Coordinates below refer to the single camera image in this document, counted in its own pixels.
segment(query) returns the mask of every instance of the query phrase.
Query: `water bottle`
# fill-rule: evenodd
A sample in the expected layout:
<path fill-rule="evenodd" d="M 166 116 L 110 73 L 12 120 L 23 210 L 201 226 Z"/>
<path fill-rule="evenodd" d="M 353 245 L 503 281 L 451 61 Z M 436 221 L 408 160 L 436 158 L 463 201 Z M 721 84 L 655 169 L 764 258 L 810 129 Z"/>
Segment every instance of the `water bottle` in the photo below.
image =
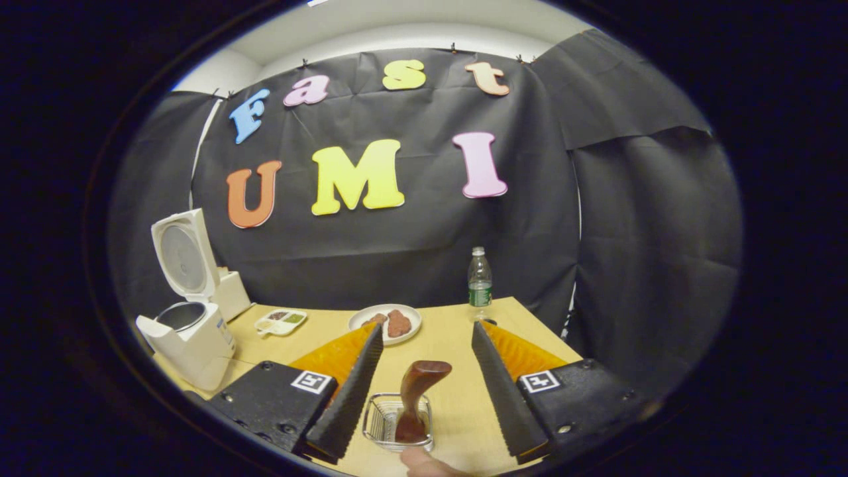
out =
<path fill-rule="evenodd" d="M 468 267 L 468 302 L 471 306 L 488 306 L 492 303 L 492 269 L 486 261 L 483 247 L 471 249 Z"/>

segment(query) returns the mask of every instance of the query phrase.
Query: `bottle label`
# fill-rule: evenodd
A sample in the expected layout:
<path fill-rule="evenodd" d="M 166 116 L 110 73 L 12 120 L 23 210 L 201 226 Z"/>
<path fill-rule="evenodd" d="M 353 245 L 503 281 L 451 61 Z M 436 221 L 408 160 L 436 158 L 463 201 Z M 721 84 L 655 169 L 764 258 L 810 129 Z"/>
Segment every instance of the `bottle label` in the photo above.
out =
<path fill-rule="evenodd" d="M 468 289 L 468 303 L 471 306 L 488 306 L 492 303 L 492 287 Z"/>

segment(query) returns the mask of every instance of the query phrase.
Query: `metal basket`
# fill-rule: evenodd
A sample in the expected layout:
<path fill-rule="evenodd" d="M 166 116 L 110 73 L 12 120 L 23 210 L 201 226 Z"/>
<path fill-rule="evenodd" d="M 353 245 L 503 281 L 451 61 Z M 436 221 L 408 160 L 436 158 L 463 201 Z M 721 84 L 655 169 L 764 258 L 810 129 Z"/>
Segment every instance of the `metal basket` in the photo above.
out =
<path fill-rule="evenodd" d="M 362 434 L 380 447 L 392 452 L 401 452 L 407 447 L 424 447 L 430 452 L 433 448 L 432 439 L 432 413 L 430 411 L 430 400 L 422 396 L 418 401 L 418 413 L 427 416 L 424 424 L 427 429 L 427 438 L 421 442 L 406 444 L 395 442 L 394 430 L 398 425 L 398 416 L 404 411 L 404 403 L 400 400 L 399 393 L 377 393 L 368 400 L 365 407 L 365 416 L 362 419 Z"/>

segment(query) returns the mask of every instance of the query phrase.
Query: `wooden handle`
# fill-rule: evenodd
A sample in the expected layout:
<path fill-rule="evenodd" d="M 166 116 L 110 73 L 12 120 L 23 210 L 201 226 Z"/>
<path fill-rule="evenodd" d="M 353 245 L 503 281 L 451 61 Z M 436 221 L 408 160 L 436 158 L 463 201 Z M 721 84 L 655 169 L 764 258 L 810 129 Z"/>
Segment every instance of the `wooden handle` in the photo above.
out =
<path fill-rule="evenodd" d="M 418 417 L 418 401 L 424 391 L 441 381 L 452 369 L 444 361 L 416 361 L 406 370 L 400 383 L 404 411 L 398 417 L 398 427 L 394 431 L 397 442 L 420 442 L 427 438 L 427 429 Z"/>

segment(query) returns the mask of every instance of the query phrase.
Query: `plate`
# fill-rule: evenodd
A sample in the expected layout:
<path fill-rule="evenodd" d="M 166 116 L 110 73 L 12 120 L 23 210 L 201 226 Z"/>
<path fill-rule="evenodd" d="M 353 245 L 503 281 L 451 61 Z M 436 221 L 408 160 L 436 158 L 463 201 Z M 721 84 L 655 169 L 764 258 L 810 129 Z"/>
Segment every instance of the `plate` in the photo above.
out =
<path fill-rule="evenodd" d="M 388 337 L 388 326 L 382 327 L 382 345 L 383 346 L 391 346 L 397 345 L 398 343 L 402 343 L 409 338 L 415 336 L 418 333 L 418 329 L 421 327 L 421 314 L 412 306 L 407 305 L 396 305 L 396 304 L 386 304 L 386 305 L 374 305 L 369 306 L 364 310 L 357 311 L 350 319 L 348 320 L 348 328 L 350 331 L 355 329 L 359 329 L 362 326 L 362 323 L 367 322 L 372 319 L 374 315 L 377 313 L 382 313 L 383 315 L 388 316 L 388 313 L 391 310 L 397 310 L 404 314 L 405 317 L 410 319 L 410 323 L 412 324 L 412 329 L 407 334 L 403 334 L 397 338 L 389 338 Z"/>

